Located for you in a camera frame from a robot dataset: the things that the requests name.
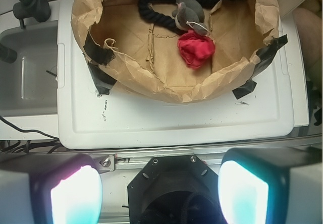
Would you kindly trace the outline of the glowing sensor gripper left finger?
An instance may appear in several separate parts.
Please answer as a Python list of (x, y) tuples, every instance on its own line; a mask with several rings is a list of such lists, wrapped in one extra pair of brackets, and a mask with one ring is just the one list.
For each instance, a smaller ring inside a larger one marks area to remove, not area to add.
[(1, 223), (97, 223), (101, 205), (88, 154), (1, 154)]

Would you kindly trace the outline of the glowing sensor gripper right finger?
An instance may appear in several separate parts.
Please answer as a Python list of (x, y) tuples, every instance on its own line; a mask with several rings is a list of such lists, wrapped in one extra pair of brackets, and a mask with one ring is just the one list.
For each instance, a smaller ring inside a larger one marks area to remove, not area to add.
[(322, 223), (322, 149), (231, 148), (218, 194), (228, 223)]

